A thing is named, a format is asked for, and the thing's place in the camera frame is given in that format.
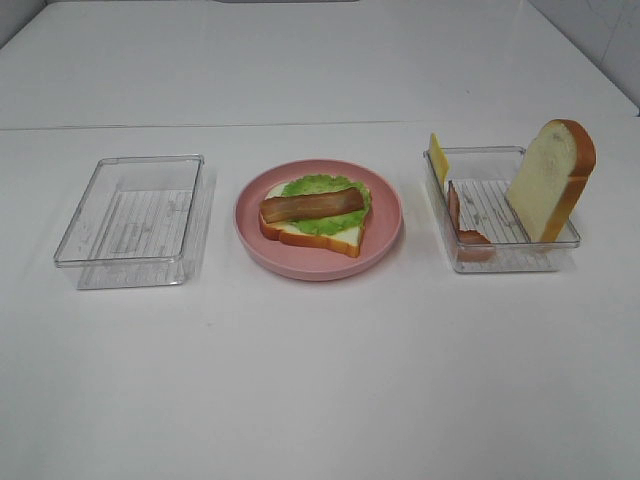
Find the clear plastic tray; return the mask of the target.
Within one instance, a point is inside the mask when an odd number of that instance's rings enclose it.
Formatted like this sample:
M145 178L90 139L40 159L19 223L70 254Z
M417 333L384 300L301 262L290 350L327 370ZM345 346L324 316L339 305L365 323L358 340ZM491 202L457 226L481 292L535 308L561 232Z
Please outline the clear plastic tray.
M78 290L181 285L201 264L214 187L200 155L102 159L54 264Z
M507 202L506 192L525 155L520 146L450 147L444 150L450 169L441 190L428 150L423 152L426 190L452 268L463 274L552 272L572 262L572 251L581 238L567 222L553 243L533 243ZM461 262L448 211L448 181L460 200L460 227L477 230L495 249L486 262Z

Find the left clear plastic tray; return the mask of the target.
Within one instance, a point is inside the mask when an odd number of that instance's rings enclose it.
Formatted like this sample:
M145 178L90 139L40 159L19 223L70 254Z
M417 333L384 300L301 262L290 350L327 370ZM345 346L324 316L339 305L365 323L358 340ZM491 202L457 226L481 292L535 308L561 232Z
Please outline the left clear plastic tray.
M54 264L78 290L181 285L201 264L214 187L200 155L102 159Z

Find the bacon strip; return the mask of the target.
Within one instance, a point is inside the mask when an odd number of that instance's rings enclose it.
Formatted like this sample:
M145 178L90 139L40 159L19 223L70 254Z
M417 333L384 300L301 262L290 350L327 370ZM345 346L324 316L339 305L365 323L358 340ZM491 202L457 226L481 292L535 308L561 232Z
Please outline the bacon strip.
M477 230L464 230L460 227L460 200L451 180L448 181L448 211L454 228L454 236L460 246L456 259L461 262L486 262L495 249L491 242Z
M260 203L266 223L319 219L363 209L364 197L355 187L335 192L296 196L274 196Z

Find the bread slice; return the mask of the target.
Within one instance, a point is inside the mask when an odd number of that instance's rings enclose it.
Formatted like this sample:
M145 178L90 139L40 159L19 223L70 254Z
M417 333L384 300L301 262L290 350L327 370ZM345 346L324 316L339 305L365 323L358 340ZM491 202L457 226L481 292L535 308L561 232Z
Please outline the bread slice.
M506 194L530 241L556 240L595 164L594 143L580 123L554 119L541 128Z
M274 187L265 199L274 197L273 190L282 184ZM260 230L263 236L270 240L277 240L291 246L324 248L349 257L356 257L360 253L365 224L361 228L350 228L335 235L311 235L298 230L290 224L291 221L295 220L266 223L260 214L259 206Z

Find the yellow cheese slice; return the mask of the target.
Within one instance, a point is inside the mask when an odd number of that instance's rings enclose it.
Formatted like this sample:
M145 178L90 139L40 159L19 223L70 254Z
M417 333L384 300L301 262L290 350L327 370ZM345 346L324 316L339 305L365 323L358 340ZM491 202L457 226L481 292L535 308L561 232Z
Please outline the yellow cheese slice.
M428 154L441 190L445 191L450 164L435 133L430 135Z

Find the right clear plastic tray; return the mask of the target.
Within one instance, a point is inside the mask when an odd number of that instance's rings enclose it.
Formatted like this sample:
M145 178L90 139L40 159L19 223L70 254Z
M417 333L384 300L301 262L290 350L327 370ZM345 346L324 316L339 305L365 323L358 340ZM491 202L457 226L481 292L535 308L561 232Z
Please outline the right clear plastic tray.
M428 150L423 152L426 190L452 268L463 274L552 272L572 262L572 251L581 238L567 222L553 243L533 243L507 202L506 192L525 155L520 146L450 147L444 150L450 169L441 190ZM460 200L460 227L477 230L495 249L486 262L461 262L448 211L448 181Z

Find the green lettuce leaf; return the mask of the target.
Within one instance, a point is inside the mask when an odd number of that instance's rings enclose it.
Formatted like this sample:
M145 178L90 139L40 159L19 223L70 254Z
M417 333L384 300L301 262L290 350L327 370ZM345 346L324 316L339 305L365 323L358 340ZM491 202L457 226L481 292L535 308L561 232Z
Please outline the green lettuce leaf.
M336 192L348 188L357 188L364 200L364 207L349 213L319 219L291 221L290 224L305 234L335 235L350 228L363 227L369 213L372 199L369 188L362 182L351 181L345 176L328 174L305 175L289 183L283 183L273 190L274 196L298 196Z

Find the pink round plate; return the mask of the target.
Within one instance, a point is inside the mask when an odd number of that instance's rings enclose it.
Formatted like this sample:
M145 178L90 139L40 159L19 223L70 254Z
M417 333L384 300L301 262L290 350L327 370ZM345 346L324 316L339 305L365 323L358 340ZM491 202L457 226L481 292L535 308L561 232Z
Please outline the pink round plate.
M369 188L372 208L365 221L358 257L350 258L324 248L287 246L267 239L260 232L260 201L276 185L308 174L342 175ZM234 221L252 259L274 273L304 281L337 280L367 270L389 252L403 224L399 196L387 180L363 166L332 159L294 161L260 174L240 193Z

